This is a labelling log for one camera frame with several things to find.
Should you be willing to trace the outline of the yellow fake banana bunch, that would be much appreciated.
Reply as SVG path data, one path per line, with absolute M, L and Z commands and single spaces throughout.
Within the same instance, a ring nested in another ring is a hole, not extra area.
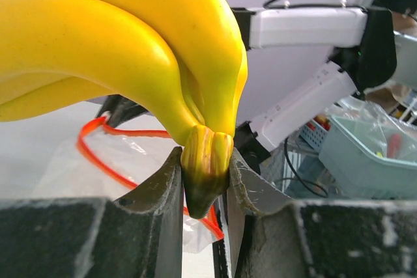
M 226 0 L 1 0 L 1 120 L 120 94 L 183 147 L 191 217 L 229 185 L 246 48 Z

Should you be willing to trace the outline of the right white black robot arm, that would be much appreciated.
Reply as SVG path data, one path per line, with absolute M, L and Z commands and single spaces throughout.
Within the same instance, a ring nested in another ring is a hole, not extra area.
M 310 4 L 233 14 L 248 52 L 235 147 L 254 170 L 323 109 L 395 72 L 387 8 Z

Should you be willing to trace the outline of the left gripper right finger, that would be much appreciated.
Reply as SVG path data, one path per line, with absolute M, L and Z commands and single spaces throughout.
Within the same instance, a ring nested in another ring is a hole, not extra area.
M 416 202 L 293 200 L 233 152 L 233 277 L 415 277 Z

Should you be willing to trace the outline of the clear zip top bag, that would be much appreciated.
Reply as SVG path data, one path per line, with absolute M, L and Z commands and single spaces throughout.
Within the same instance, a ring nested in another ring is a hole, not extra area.
M 150 178 L 176 145 L 165 130 L 121 130 L 95 118 L 58 146 L 32 195 L 118 199 Z

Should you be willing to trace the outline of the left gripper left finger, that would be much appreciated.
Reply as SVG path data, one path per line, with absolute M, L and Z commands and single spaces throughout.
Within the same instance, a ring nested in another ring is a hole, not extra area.
M 181 152 L 115 201 L 2 201 L 1 276 L 180 277 Z

